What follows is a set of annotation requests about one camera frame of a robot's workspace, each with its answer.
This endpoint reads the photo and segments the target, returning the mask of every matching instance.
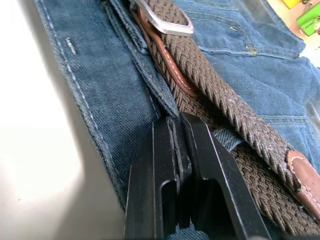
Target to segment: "metal buckle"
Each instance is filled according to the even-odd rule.
[[[129,0],[129,1],[131,2],[130,8],[133,9],[135,4],[137,4],[146,15],[146,18],[148,19],[148,21],[161,33],[191,37],[191,35],[195,31],[194,25],[181,9],[180,11],[182,12],[183,16],[187,20],[188,25],[176,24],[176,23],[172,23],[172,22],[168,22],[160,19],[148,6],[145,0]]]

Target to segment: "brown woven belt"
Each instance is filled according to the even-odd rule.
[[[262,215],[289,234],[319,234],[320,176],[306,157],[223,81],[189,36],[189,19],[174,3],[138,2],[132,16],[179,110],[202,118],[210,130],[233,128],[247,142],[232,155]],[[163,29],[150,11],[186,32]]]

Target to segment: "blue denim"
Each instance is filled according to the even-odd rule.
[[[129,12],[128,0],[35,0],[57,62],[120,205],[151,123],[175,100]],[[320,172],[320,70],[266,0],[177,0],[222,78]],[[229,150],[243,139],[213,132]],[[192,229],[172,239],[205,239]]]

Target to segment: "white table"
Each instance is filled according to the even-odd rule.
[[[120,239],[124,213],[33,1],[0,1],[0,239]],[[306,40],[311,59],[319,39]]]

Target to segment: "stitching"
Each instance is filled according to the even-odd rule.
[[[76,49],[75,49],[74,45],[72,44],[72,42],[70,41],[70,37],[68,37],[65,41],[66,41],[66,44],[68,45],[68,47],[70,48],[71,52],[74,55],[77,55]]]
[[[201,12],[196,12],[196,11],[185,11],[185,12],[186,12],[186,13],[191,13],[191,14],[200,14],[200,15],[202,14],[202,15],[207,15],[207,16],[213,16],[213,17],[217,17],[217,18],[221,18],[221,19],[225,19],[225,20],[227,20],[227,21],[231,21],[231,22],[237,23],[237,24],[241,27],[241,29],[242,29],[241,32],[243,33],[244,38],[249,42],[250,45],[253,46],[252,48],[255,50],[255,52],[257,51],[257,49],[255,48],[255,45],[254,45],[253,42],[250,40],[249,35],[247,34],[245,28],[244,28],[238,21],[232,20],[232,19],[229,19],[229,18],[225,18],[225,17],[223,17],[223,16],[218,16],[218,15],[214,15],[214,14],[209,14],[209,13],[201,13]],[[214,21],[214,22],[217,22],[217,23],[221,23],[221,24],[227,25],[227,24],[225,24],[225,23],[222,23],[222,22],[219,22],[219,21],[215,21],[215,20],[213,20],[213,19],[199,18],[199,20],[210,20],[210,21]]]
[[[260,115],[263,119],[308,119],[305,116],[268,116],[268,115]]]
[[[222,128],[221,130],[218,130],[218,132],[216,132],[216,133],[214,134],[214,136],[217,137],[217,135],[219,135],[223,130],[225,130],[225,128]]]
[[[291,53],[291,52],[287,52],[287,51],[281,51],[281,50],[277,50],[277,49],[271,49],[271,48],[266,48],[266,47],[261,47],[261,49],[265,49],[265,50],[270,50],[270,51],[274,51],[274,52],[281,52],[281,53],[285,53],[285,54],[290,54],[293,56],[297,56],[297,54]]]
[[[206,46],[199,46],[200,48],[202,48],[201,50],[206,51],[206,50],[226,50],[226,52],[228,51],[237,51],[237,52],[242,52],[243,49],[230,49],[230,48],[226,48],[226,47],[206,47]]]
[[[228,26],[228,27],[234,27],[234,28],[237,29],[236,26],[231,26],[231,25],[228,25],[228,24],[226,24],[226,23],[223,23],[223,22],[220,22],[220,21],[216,21],[216,20],[213,20],[213,19],[196,18],[196,17],[189,17],[189,18],[190,18],[190,19],[195,19],[195,20],[208,20],[208,21],[216,22],[216,23],[218,23],[218,24],[226,25],[226,26]]]
[[[296,176],[296,179],[298,180],[299,184],[301,184],[301,186],[307,191],[307,193],[311,196],[311,198],[313,199],[313,201],[320,207],[320,204],[317,202],[317,200],[314,198],[314,196],[312,195],[312,193],[304,186],[302,185],[300,179],[298,178],[295,170],[294,170],[294,165],[293,165],[293,161],[295,159],[300,159],[300,160],[303,160],[305,161],[310,167],[312,167],[312,169],[316,172],[316,170],[314,169],[314,167],[310,164],[310,162],[308,162],[307,160],[305,160],[304,158],[302,157],[299,157],[299,156],[294,156],[293,158],[291,158],[290,160],[290,163],[291,163],[291,168],[292,168],[292,172],[294,173],[294,175]]]
[[[82,99],[83,99],[83,101],[84,101],[84,103],[85,103],[85,106],[86,106],[86,108],[87,108],[87,110],[88,110],[88,113],[89,113],[89,115],[90,115],[90,118],[92,119],[92,122],[94,123],[94,126],[95,126],[96,130],[97,130],[98,133],[100,134],[100,137],[101,137],[102,142],[105,144],[107,150],[110,152],[108,145],[105,143],[104,137],[102,136],[101,132],[100,132],[99,129],[98,129],[97,123],[96,123],[96,121],[94,120],[94,116],[91,114],[91,111],[90,111],[88,102],[87,102],[87,100],[86,100],[86,97],[85,97],[84,93],[82,92],[82,90],[81,90],[81,88],[80,88],[80,85],[79,85],[79,83],[78,83],[78,81],[77,81],[77,79],[76,79],[76,76],[74,75],[73,71],[71,70],[71,67],[70,67],[70,65],[69,65],[69,61],[68,61],[68,59],[66,58],[66,55],[65,55],[65,53],[64,53],[64,50],[63,50],[63,48],[62,48],[62,45],[61,45],[60,41],[58,40],[58,36],[57,36],[56,30],[55,30],[55,27],[54,27],[54,25],[53,25],[53,23],[52,23],[51,17],[49,16],[48,9],[47,9],[47,7],[45,6],[44,1],[41,0],[41,2],[42,2],[42,5],[43,5],[43,9],[44,9],[44,11],[45,11],[45,14],[46,14],[46,18],[48,19],[50,28],[51,28],[51,30],[52,30],[52,32],[53,32],[54,38],[55,38],[55,40],[56,40],[56,42],[57,42],[57,44],[58,44],[58,46],[59,46],[60,53],[61,53],[61,55],[63,56],[64,62],[65,62],[65,64],[66,64],[66,67],[67,67],[69,73],[71,74],[72,79],[74,80],[74,82],[75,82],[75,84],[76,84],[76,87],[78,88],[78,90],[79,90],[79,92],[80,92],[80,94],[81,94],[81,97],[82,97]]]
[[[159,115],[159,113],[158,113],[158,111],[157,111],[157,109],[156,109],[155,102],[154,102],[154,100],[152,99],[152,96],[151,96],[151,94],[150,94],[149,89],[148,89],[146,86],[145,86],[144,88],[146,89],[146,92],[147,92],[148,95],[149,95],[149,98],[150,98],[152,107],[153,107],[153,109],[154,109],[154,111],[155,111],[156,117],[157,117],[157,118],[160,118],[160,115]]]
[[[231,137],[228,141],[226,141],[226,143],[224,144],[224,146],[227,146],[227,144],[228,144],[231,140],[233,140],[234,138],[236,138],[236,136],[233,136],[233,137]]]
[[[238,10],[237,8],[235,8],[234,6],[232,6],[231,4],[228,4],[228,3],[217,3],[215,5],[210,4],[210,3],[203,3],[200,1],[195,1],[194,3],[202,4],[204,6],[213,7],[213,8],[216,7],[216,8],[226,9],[226,10],[235,10],[235,11]]]
[[[309,124],[309,121],[306,122],[268,122],[268,124],[274,125],[274,124]]]
[[[209,0],[201,0],[202,2],[206,2],[206,3],[209,3],[209,4],[212,4],[212,1],[209,1]],[[199,1],[199,0],[193,0],[193,2],[195,2],[195,3],[202,3],[201,1]],[[215,3],[215,4],[217,4],[217,5],[229,5],[229,6],[231,6],[231,4],[230,3]]]
[[[120,30],[118,29],[118,26],[115,25],[115,22],[116,22],[116,21],[115,21],[113,18],[111,19],[111,14],[109,15],[109,18],[110,18],[111,24],[112,24],[112,26],[113,26],[116,34],[122,39],[122,41],[126,42],[126,41],[124,40],[124,36],[120,34]],[[141,69],[141,71],[145,70],[145,71],[147,72],[148,76],[150,77],[149,81],[151,82],[151,84],[153,84],[153,86],[152,86],[151,88],[153,88],[155,91],[158,91],[158,90],[159,90],[159,91],[162,93],[162,95],[159,96],[159,97],[160,97],[160,98],[164,98],[164,99],[166,100],[166,102],[164,103],[164,105],[167,106],[168,109],[169,109],[172,113],[174,113],[174,112],[172,111],[172,109],[171,109],[171,106],[170,106],[170,102],[171,102],[170,99],[167,97],[167,95],[165,94],[165,92],[164,92],[164,90],[162,89],[162,87],[156,83],[156,81],[155,81],[154,78],[152,77],[152,74],[148,71],[148,69],[147,69],[147,67],[146,67],[145,61],[143,61],[143,60],[140,58],[139,54],[138,54],[137,48],[134,47],[134,46],[132,46],[132,48],[133,48],[133,52],[134,52],[135,54],[133,54],[131,50],[130,50],[130,52],[132,53],[133,56],[136,56],[136,57],[138,58],[138,60],[142,63],[142,68],[143,68],[143,69],[141,69],[141,67],[139,67],[139,63],[136,64],[136,65],[137,65],[137,68],[138,68],[138,69]],[[146,75],[145,72],[141,72],[140,74],[143,75],[145,78],[147,78],[147,75]]]
[[[128,14],[126,13],[126,11],[123,11],[122,7],[119,6],[119,4],[117,3],[117,1],[113,1],[110,2],[110,4],[114,7],[114,9],[116,10],[117,14],[119,15],[120,19],[123,21],[123,24],[125,26],[125,28],[128,30],[130,36],[133,39],[133,42],[135,44],[135,46],[139,46],[140,48],[145,48],[145,46],[143,46],[143,43],[145,43],[144,41],[144,37],[141,35],[141,31],[137,29],[137,26],[134,25],[132,23],[132,21],[130,21]]]

